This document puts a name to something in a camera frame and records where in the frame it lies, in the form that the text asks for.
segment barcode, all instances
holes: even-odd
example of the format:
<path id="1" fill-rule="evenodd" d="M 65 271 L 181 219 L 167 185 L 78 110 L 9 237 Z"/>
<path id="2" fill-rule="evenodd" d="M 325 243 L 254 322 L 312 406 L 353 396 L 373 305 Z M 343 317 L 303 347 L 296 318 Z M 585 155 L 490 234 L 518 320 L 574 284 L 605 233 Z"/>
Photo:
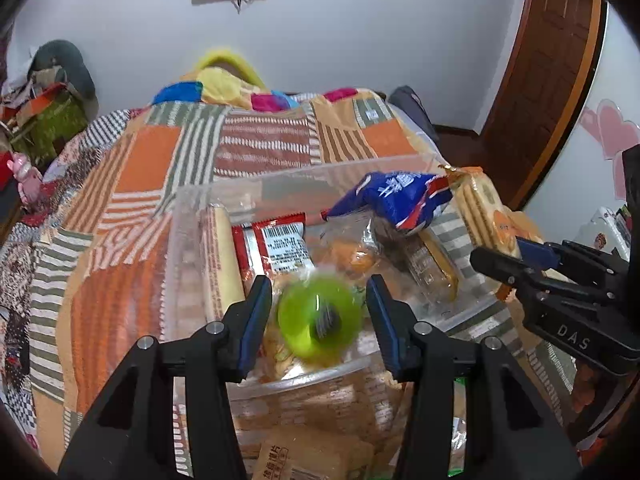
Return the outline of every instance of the barcode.
<path id="1" fill-rule="evenodd" d="M 291 480 L 325 480 L 326 476 L 317 475 L 304 469 L 291 468 Z"/>
<path id="2" fill-rule="evenodd" d="M 300 222 L 296 222 L 295 224 L 283 224 L 276 225 L 274 227 L 265 227 L 262 229 L 265 238 L 275 238 L 276 236 L 284 236 L 284 235 L 299 235 L 300 231 L 298 230 L 298 224 Z"/>

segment pink toy figure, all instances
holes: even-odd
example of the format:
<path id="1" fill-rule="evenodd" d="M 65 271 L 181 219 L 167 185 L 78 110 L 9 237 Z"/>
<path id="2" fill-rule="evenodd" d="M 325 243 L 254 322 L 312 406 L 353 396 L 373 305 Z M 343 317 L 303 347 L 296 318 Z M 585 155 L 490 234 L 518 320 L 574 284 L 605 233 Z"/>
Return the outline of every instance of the pink toy figure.
<path id="1" fill-rule="evenodd" d="M 8 160 L 6 164 L 14 172 L 14 177 L 18 181 L 18 192 L 20 193 L 22 204 L 25 206 L 32 205 L 40 195 L 42 175 L 37 168 L 31 165 L 29 157 L 24 153 L 14 152 L 11 156 L 14 160 Z"/>

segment orange fabric patch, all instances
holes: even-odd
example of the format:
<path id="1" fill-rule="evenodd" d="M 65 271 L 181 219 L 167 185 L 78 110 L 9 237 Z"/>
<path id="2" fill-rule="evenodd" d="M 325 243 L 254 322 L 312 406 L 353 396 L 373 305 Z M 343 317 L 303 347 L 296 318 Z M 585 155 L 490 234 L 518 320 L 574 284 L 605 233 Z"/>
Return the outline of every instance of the orange fabric patch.
<path id="1" fill-rule="evenodd" d="M 330 103 L 324 97 L 316 97 L 312 107 L 316 120 L 341 130 L 359 130 L 356 115 L 353 112 L 353 97 Z"/>
<path id="2" fill-rule="evenodd" d="M 63 223 L 65 229 L 79 233 L 93 233 L 104 211 L 113 187 L 116 185 L 121 167 L 127 163 L 127 153 L 132 135 L 124 134 L 84 182 L 74 197 L 69 213 Z"/>
<path id="3" fill-rule="evenodd" d="M 141 126 L 115 192 L 161 189 L 179 137 L 180 128 L 176 126 Z"/>
<path id="4" fill-rule="evenodd" d="M 140 336 L 160 334 L 168 234 L 166 227 L 148 259 L 96 270 L 74 295 L 71 348 L 79 413 L 87 412 Z"/>
<path id="5" fill-rule="evenodd" d="M 65 409 L 62 404 L 35 388 L 33 405 L 38 417 L 36 436 L 42 459 L 53 471 L 57 471 L 65 454 L 65 435 L 62 429 Z"/>
<path id="6" fill-rule="evenodd" d="M 402 131 L 397 119 L 373 124 L 362 130 L 364 138 L 377 156 L 413 155 L 417 153 Z"/>

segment bread roll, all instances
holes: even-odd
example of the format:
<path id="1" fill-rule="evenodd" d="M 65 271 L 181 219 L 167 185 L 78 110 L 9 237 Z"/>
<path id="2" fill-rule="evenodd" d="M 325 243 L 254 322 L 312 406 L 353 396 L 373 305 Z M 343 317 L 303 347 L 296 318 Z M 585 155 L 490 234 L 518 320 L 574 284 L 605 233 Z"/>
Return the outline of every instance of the bread roll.
<path id="1" fill-rule="evenodd" d="M 219 321 L 229 305 L 244 301 L 231 222 L 223 207 L 209 205 L 201 213 L 200 237 L 205 316 L 207 322 Z"/>

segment nutrition label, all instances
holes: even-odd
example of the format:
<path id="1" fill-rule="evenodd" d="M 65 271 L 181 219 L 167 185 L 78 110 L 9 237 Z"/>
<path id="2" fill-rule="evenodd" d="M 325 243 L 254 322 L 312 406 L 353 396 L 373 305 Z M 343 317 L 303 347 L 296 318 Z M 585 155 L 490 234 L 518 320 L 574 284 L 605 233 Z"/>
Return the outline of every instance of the nutrition label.
<path id="1" fill-rule="evenodd" d="M 293 272 L 301 267 L 313 268 L 314 264 L 302 238 L 303 229 L 302 222 L 262 228 L 267 257 L 274 272 Z"/>

